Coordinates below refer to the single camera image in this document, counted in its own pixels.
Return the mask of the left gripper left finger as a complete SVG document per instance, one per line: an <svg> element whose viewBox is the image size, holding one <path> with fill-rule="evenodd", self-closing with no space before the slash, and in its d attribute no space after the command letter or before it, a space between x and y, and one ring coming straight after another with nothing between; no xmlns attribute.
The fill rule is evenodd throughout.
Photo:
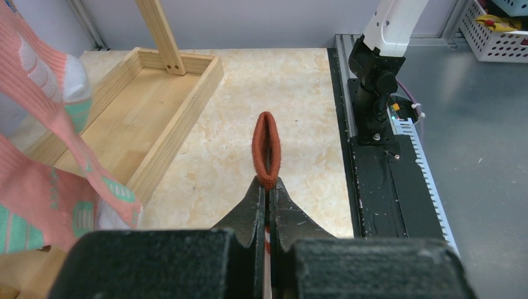
<svg viewBox="0 0 528 299"><path fill-rule="evenodd" d="M254 179L210 229L86 234L49 298L262 298L264 201Z"/></svg>

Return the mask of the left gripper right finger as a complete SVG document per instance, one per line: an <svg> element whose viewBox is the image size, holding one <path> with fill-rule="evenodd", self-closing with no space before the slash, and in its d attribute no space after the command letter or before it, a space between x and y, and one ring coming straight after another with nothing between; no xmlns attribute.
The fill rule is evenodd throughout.
<svg viewBox="0 0 528 299"><path fill-rule="evenodd" d="M464 267L436 239L340 239L270 189L273 298L475 298Z"/></svg>

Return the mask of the grey brown sock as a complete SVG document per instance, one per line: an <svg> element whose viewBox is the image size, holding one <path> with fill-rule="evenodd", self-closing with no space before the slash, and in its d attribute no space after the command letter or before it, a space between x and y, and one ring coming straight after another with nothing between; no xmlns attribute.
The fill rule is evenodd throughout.
<svg viewBox="0 0 528 299"><path fill-rule="evenodd" d="M281 146L276 121L270 112L263 112L258 117L252 138L252 158L258 182L265 190L263 298L272 298L270 190L278 179Z"/></svg>

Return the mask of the pink patterned sock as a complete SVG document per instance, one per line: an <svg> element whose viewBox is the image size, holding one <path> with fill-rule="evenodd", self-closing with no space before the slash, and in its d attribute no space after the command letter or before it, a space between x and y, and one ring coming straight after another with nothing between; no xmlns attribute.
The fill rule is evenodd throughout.
<svg viewBox="0 0 528 299"><path fill-rule="evenodd" d="M99 163L80 136L78 116L92 104L88 80L73 73L75 57L40 40L9 1L1 3L1 91L20 104L73 154L90 185L112 211L117 229L135 229L143 206L133 191L120 184Z"/></svg>
<svg viewBox="0 0 528 299"><path fill-rule="evenodd" d="M34 161L1 137L1 253L68 251L97 226L100 197L76 174Z"/></svg>

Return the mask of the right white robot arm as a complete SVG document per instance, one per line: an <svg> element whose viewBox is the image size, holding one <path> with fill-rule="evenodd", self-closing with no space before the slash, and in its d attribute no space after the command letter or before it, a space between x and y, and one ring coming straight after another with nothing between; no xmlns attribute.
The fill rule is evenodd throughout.
<svg viewBox="0 0 528 299"><path fill-rule="evenodd" d="M353 112L361 145L390 143L389 99L398 89L397 74L426 6L420 0L381 1L353 45L348 65L359 81Z"/></svg>

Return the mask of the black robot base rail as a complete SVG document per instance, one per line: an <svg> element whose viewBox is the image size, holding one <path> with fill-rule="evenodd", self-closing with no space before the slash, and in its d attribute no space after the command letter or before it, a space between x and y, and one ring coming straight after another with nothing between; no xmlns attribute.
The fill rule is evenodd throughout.
<svg viewBox="0 0 528 299"><path fill-rule="evenodd" d="M400 87L390 96L390 143L356 140L353 103L359 81L348 66L355 41L355 35L336 34L328 49L353 234L439 239L456 250L420 139L425 115L409 91Z"/></svg>

